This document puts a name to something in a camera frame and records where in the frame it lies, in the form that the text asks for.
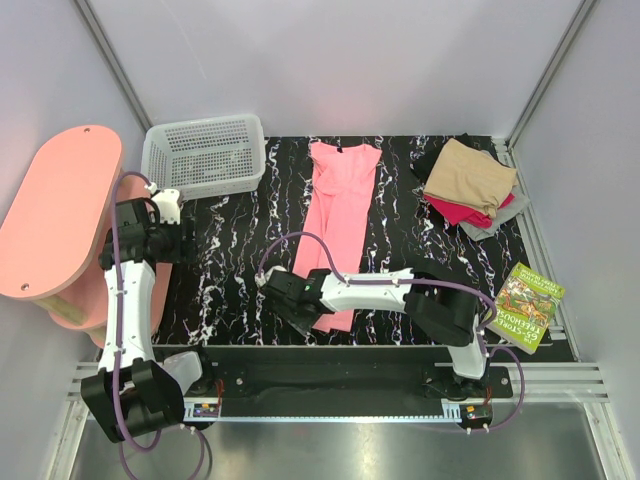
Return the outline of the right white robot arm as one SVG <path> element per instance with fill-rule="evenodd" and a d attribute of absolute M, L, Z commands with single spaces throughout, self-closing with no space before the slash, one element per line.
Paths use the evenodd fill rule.
<path fill-rule="evenodd" d="M 497 306 L 481 291 L 435 267 L 361 274 L 314 269 L 305 277 L 274 268 L 265 296 L 276 313 L 303 335 L 325 315 L 351 310 L 404 314 L 448 350 L 452 374 L 442 388 L 444 395 L 476 396 L 490 383 L 483 336 L 497 316 Z"/>

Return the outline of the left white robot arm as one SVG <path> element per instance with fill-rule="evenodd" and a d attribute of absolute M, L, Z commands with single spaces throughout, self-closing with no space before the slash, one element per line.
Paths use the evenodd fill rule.
<path fill-rule="evenodd" d="M 81 398 L 113 443 L 177 425 L 184 396 L 208 394 L 216 372 L 188 351 L 157 361 L 152 346 L 152 296 L 158 265 L 195 256 L 194 222 L 181 216 L 181 195 L 163 190 L 113 205 L 115 216 L 99 256 L 107 285 L 107 329 L 95 375 Z"/>

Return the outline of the white plastic mesh basket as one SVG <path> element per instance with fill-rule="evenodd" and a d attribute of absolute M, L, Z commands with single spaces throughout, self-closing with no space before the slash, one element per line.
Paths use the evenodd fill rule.
<path fill-rule="evenodd" d="M 185 200 L 253 192 L 265 170 L 265 136 L 254 114 L 160 124 L 146 133 L 141 173 Z"/>

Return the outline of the pink three-tier shelf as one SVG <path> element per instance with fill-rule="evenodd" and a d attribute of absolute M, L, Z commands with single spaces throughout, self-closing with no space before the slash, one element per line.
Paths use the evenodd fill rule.
<path fill-rule="evenodd" d="M 32 303 L 59 326 L 106 337 L 108 288 L 98 256 L 109 204 L 148 196 L 142 179 L 118 177 L 123 146 L 112 129 L 81 125 L 35 154 L 1 225 L 1 295 Z"/>

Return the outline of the magenta folded t-shirt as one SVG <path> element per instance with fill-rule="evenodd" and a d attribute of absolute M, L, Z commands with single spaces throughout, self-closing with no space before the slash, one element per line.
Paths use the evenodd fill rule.
<path fill-rule="evenodd" d="M 489 228 L 493 224 L 493 219 L 489 215 L 481 213 L 470 207 L 447 202 L 428 195 L 425 195 L 424 199 L 430 203 L 451 225 L 458 225 L 462 222 L 466 222 L 478 228 Z"/>

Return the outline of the black folded t-shirt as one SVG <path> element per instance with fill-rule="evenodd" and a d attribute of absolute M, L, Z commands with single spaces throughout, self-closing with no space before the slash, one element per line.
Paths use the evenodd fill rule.
<path fill-rule="evenodd" d="M 449 140 L 456 140 L 467 147 L 474 148 L 473 138 L 467 133 L 453 137 L 444 137 L 443 139 L 428 143 L 424 152 L 419 154 L 411 163 L 412 173 L 421 183 L 425 183 L 428 180 L 441 151 Z"/>

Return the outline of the tan folded t-shirt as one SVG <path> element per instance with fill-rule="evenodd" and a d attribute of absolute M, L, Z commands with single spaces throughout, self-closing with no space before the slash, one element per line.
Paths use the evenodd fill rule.
<path fill-rule="evenodd" d="M 495 218 L 517 184 L 516 169 L 450 139 L 438 155 L 423 192 Z"/>

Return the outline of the green treehouse book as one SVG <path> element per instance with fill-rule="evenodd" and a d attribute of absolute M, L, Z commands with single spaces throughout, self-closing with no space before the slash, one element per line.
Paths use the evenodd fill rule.
<path fill-rule="evenodd" d="M 486 328 L 533 355 L 565 293 L 563 286 L 518 263 L 495 298 L 497 313 Z"/>

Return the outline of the grey folded t-shirt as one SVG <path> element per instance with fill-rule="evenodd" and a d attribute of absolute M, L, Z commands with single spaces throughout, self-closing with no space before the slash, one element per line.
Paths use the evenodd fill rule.
<path fill-rule="evenodd" d="M 500 227 L 508 221 L 514 219 L 517 215 L 524 212 L 529 206 L 530 200 L 524 192 L 515 188 L 513 191 L 514 199 L 505 207 L 498 210 L 497 216 L 492 220 L 492 225 L 488 228 L 479 228 L 468 222 L 460 222 L 458 226 L 473 241 L 482 241 L 495 235 Z"/>

